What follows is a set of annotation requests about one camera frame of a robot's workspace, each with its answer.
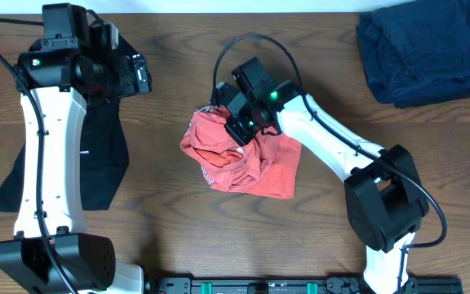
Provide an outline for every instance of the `red garment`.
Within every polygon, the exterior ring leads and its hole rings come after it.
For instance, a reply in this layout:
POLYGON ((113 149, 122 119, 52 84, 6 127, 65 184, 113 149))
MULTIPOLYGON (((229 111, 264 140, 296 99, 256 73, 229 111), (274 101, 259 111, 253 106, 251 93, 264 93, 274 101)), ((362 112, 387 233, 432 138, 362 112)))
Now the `red garment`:
POLYGON ((302 145, 282 134, 258 133, 240 147, 224 129, 229 112, 207 106, 193 114, 180 148, 202 165, 212 189, 293 198, 302 145))

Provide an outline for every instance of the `blue towel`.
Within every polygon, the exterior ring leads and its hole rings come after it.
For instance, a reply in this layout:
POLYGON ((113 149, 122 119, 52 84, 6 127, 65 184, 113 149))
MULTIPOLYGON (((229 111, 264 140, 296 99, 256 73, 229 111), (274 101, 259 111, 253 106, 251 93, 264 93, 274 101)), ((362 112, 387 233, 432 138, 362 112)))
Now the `blue towel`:
POLYGON ((470 0, 417 0, 360 15, 364 73, 380 103, 470 97, 470 0))

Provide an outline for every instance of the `blue fabric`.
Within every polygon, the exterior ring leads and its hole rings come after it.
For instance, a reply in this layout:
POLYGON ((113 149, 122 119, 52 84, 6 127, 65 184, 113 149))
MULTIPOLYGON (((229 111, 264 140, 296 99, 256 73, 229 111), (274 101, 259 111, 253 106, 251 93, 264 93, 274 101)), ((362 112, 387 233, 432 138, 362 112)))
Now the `blue fabric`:
POLYGON ((360 15, 367 84, 380 103, 470 97, 470 0, 417 0, 360 15))

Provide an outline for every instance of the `wooden floor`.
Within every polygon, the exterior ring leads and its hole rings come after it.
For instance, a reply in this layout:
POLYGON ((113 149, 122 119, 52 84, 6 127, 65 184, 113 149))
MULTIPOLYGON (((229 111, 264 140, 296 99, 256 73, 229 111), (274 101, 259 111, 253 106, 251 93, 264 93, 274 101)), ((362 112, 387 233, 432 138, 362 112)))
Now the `wooden floor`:
MULTIPOLYGON (((446 213, 449 235, 440 247, 411 251, 409 269, 419 276, 459 276, 470 293, 470 99, 405 110, 376 102, 362 72, 354 14, 104 19, 146 55, 154 89, 122 102, 130 166, 111 208, 85 212, 88 232, 111 238, 120 259, 198 277, 363 270, 365 247, 348 224, 343 186, 309 150, 303 150, 292 200, 210 190, 198 163, 180 151, 192 112, 210 98, 222 47, 258 32, 288 47, 308 92, 328 113, 369 140, 400 144, 413 154, 424 185, 446 213)), ((0 24, 0 52, 14 63, 41 36, 41 28, 0 24)), ((231 82, 229 72, 253 56, 277 77, 293 77, 277 49, 247 42, 228 53, 219 80, 231 82)), ((23 143, 19 95, 0 65, 0 184, 23 143)), ((0 213, 0 240, 12 238, 15 220, 16 214, 0 213)), ((430 212, 417 241, 439 232, 430 212)), ((22 289, 0 270, 0 293, 16 292, 22 289)))

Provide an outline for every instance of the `black cloth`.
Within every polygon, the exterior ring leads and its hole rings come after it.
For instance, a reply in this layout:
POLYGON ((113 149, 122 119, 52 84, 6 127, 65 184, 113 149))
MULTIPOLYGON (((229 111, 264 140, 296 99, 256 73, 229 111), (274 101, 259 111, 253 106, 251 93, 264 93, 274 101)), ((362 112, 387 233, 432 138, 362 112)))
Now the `black cloth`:
MULTIPOLYGON (((106 210, 128 168, 128 149, 119 121, 120 100, 86 108, 81 133, 80 185, 84 210, 106 210)), ((0 187, 0 212, 18 212, 24 180, 24 147, 0 187)))
POLYGON ((470 97, 470 0, 417 0, 362 13, 358 43, 380 103, 405 108, 470 97))

